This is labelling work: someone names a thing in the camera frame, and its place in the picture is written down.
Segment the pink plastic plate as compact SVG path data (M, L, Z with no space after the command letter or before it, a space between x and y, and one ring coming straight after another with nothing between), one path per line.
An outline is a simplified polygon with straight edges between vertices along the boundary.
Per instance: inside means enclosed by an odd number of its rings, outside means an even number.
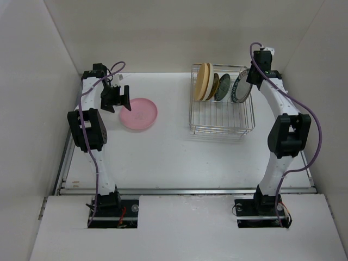
M134 98L130 100L131 111L123 107L119 112L121 123L134 131L151 127L157 119L157 106L149 99Z

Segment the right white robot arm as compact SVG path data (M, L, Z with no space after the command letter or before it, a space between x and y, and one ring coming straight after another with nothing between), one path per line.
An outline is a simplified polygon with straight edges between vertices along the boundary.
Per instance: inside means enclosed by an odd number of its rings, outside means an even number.
M255 85L266 98L275 118L267 139L269 162L252 200L256 213L269 215L277 207L280 182L286 170L305 148L312 120L308 114L300 113L288 97L280 73L271 70L273 50L262 48L251 53L247 82Z

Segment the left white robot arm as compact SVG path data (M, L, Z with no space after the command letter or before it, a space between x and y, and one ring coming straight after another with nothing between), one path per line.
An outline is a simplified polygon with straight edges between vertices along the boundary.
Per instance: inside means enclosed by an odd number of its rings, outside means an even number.
M74 111L67 113L70 131L76 147L86 155L96 178L95 199L87 206L91 216L117 215L122 208L121 197L105 158L108 135L100 110L114 113L115 107L131 111L129 86L112 85L113 76L102 63L93 64L92 69L84 71L81 81L82 93Z

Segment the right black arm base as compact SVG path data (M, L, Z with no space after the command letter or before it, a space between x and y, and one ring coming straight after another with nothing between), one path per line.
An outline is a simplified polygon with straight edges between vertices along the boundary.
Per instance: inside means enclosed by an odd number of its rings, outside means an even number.
M232 207L238 228L289 228L293 222L291 215L281 204L277 211L279 217L274 207L265 211L258 210L251 198L236 198Z

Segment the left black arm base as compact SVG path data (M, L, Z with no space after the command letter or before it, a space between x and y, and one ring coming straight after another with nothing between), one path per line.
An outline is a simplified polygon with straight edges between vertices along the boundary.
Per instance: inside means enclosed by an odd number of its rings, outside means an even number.
M136 229L138 227L139 203L138 197L122 197L119 207L99 207L92 217L94 214L94 199L92 199L89 204L86 204L89 208L87 226L98 229Z

